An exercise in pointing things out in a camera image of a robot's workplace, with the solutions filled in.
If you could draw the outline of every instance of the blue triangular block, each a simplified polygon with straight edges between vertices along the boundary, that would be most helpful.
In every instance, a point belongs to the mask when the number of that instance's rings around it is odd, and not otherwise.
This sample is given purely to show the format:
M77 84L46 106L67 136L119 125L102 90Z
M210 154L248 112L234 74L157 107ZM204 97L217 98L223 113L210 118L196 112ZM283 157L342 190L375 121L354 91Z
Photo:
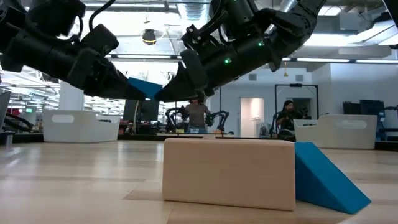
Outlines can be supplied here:
M155 94L162 90L162 85L140 80L138 78L129 78L129 84L145 93L145 95L150 99L154 99Z
M296 199L355 214L371 203L313 143L295 143Z

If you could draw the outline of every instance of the white storage bin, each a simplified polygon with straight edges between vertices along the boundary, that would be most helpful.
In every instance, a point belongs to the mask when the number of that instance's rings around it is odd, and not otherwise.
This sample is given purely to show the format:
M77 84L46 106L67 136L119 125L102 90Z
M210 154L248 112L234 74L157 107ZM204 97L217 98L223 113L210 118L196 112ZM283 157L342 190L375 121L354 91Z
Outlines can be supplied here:
M319 120L294 120L296 141L320 148L374 149L377 116L323 115Z
M92 111L43 110L45 142L106 142L116 141L119 116L96 117Z

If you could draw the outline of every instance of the white pillar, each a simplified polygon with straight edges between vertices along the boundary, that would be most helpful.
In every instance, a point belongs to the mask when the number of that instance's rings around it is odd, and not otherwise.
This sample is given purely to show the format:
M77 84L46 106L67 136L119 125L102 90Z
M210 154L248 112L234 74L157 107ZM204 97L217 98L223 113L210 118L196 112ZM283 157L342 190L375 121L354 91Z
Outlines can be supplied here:
M85 95L83 90L69 85L67 82L60 81L60 103L59 110L83 110Z

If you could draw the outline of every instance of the white door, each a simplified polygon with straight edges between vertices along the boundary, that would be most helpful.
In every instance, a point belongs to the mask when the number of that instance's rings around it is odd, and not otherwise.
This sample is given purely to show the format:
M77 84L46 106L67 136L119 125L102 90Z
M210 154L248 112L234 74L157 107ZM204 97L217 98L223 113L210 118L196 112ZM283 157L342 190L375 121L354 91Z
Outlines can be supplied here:
M257 125L264 121L263 98L241 98L240 136L258 137Z

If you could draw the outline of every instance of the rectangular wooden block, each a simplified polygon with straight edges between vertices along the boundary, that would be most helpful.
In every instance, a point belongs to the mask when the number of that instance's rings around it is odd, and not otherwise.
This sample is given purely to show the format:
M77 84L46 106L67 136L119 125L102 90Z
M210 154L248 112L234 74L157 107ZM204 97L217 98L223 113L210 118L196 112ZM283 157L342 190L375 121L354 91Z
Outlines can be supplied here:
M163 199L293 210L294 156L285 141L168 138Z

